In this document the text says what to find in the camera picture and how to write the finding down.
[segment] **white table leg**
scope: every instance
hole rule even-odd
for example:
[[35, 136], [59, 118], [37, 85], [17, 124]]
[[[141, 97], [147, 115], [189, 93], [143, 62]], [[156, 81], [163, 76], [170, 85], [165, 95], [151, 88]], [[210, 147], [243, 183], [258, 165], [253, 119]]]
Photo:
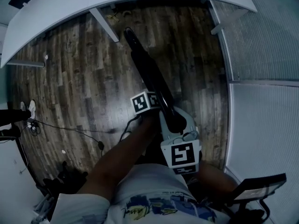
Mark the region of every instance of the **white table leg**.
[[45, 67], [44, 62], [31, 62], [31, 61], [20, 61], [20, 60], [10, 60], [7, 65], [25, 65], [25, 66], [35, 66], [35, 67]]
[[247, 9], [237, 9], [230, 15], [228, 15], [226, 18], [223, 19], [221, 23], [219, 23], [212, 31], [211, 34], [215, 35], [218, 32], [220, 32], [222, 29], [224, 29], [228, 24], [234, 22], [235, 20], [242, 17], [244, 14], [248, 12]]
[[120, 40], [119, 40], [116, 32], [112, 29], [112, 27], [106, 20], [101, 9], [94, 7], [92, 9], [89, 9], [89, 11], [94, 16], [94, 18], [99, 22], [99, 24], [103, 27], [103, 29], [108, 33], [108, 35], [112, 38], [112, 40], [114, 42], [119, 42]]

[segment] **black pants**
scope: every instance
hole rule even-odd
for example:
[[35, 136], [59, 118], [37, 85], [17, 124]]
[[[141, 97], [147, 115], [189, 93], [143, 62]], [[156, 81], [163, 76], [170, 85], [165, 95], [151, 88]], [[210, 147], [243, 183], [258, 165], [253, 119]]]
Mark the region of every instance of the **black pants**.
[[29, 110], [0, 110], [0, 126], [9, 125], [14, 122], [28, 120], [31, 116]]

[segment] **wooden floor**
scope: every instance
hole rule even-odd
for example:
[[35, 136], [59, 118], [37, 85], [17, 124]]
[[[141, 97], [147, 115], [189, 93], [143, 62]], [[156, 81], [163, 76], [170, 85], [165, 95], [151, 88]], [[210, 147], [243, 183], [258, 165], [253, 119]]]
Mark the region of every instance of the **wooden floor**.
[[[105, 152], [117, 144], [129, 119], [130, 97], [145, 89], [123, 37], [131, 27], [156, 60], [178, 107], [191, 114], [200, 130], [203, 158], [222, 167], [228, 130], [228, 94], [218, 38], [205, 5], [137, 6], [110, 19], [120, 42], [114, 43], [90, 13], [76, 17], [35, 39], [16, 56], [42, 61], [45, 68], [11, 67], [13, 107], [36, 101], [36, 119], [61, 127], [88, 129]], [[21, 137], [38, 181], [54, 178], [67, 161], [90, 171], [100, 158], [97, 143], [76, 132], [41, 125]]]

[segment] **shirt sleeve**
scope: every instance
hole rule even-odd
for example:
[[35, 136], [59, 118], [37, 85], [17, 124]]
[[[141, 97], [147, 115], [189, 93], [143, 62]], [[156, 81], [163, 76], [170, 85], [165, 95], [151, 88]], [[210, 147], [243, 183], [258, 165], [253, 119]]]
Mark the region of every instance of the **shirt sleeve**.
[[51, 224], [101, 224], [107, 218], [110, 202], [93, 194], [60, 194]]

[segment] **graphic print on shirt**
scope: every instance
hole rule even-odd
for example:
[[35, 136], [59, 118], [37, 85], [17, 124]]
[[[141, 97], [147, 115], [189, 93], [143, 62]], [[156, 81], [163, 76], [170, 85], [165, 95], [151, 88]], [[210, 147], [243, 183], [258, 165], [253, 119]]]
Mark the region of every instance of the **graphic print on shirt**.
[[148, 199], [142, 195], [131, 197], [126, 204], [126, 208], [122, 209], [124, 210], [123, 218], [129, 216], [131, 220], [139, 220], [149, 213], [169, 215], [181, 211], [210, 222], [215, 222], [216, 214], [209, 208], [195, 203], [194, 200], [175, 195], [167, 198], [156, 197]]

